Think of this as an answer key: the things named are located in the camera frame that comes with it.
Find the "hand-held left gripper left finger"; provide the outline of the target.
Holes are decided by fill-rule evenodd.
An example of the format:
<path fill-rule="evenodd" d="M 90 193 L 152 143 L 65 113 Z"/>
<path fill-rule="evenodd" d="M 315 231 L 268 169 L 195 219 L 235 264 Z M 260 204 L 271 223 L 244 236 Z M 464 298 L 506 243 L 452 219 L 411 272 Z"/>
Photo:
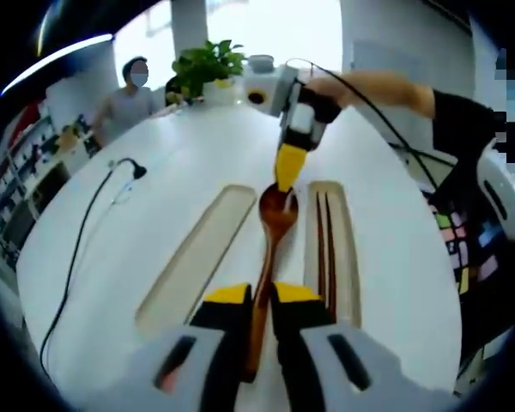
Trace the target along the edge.
<path fill-rule="evenodd" d="M 140 348 L 128 366 L 125 411 L 232 411 L 251 323 L 247 282 L 207 294 L 188 324 Z"/>

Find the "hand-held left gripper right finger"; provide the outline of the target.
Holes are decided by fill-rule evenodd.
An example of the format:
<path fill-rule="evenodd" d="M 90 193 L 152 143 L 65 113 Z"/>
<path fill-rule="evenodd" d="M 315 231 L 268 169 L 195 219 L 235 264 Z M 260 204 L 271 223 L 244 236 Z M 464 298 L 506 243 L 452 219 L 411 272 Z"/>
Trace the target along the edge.
<path fill-rule="evenodd" d="M 417 387 L 397 357 L 362 330 L 335 322 L 310 288 L 274 282 L 270 303 L 292 410 L 417 409 Z"/>

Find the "person's right hand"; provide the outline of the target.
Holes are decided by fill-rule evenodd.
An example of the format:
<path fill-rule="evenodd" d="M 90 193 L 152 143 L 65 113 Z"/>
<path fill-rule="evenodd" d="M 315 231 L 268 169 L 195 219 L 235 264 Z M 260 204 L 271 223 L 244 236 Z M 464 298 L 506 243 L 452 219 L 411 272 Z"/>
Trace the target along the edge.
<path fill-rule="evenodd" d="M 306 88 L 334 100 L 341 108 L 354 104 L 353 92 L 333 76 L 313 77 L 306 83 Z"/>

